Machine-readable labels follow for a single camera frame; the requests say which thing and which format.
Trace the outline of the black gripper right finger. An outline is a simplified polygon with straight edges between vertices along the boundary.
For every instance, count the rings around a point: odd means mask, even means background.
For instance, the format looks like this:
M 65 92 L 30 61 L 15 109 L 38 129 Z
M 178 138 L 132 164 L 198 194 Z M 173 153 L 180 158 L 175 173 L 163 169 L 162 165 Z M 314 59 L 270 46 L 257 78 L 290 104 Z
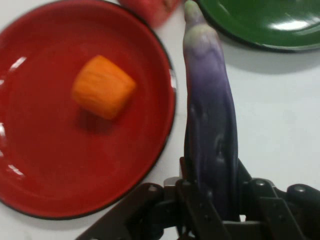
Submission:
M 239 212 L 261 224 L 268 240 L 318 240 L 320 238 L 320 191 L 294 184 L 286 191 L 272 181 L 253 178 L 238 163 Z

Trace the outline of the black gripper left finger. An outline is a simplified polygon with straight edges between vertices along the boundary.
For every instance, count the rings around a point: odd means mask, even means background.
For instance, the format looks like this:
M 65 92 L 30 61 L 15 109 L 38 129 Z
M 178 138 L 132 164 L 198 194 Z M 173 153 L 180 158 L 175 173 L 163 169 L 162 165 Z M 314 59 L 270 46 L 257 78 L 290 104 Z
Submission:
M 144 183 L 85 230 L 79 240 L 159 240 L 176 227 L 180 240 L 230 240 L 223 221 L 199 192 L 191 164 L 180 158 L 182 178 L 161 187 Z

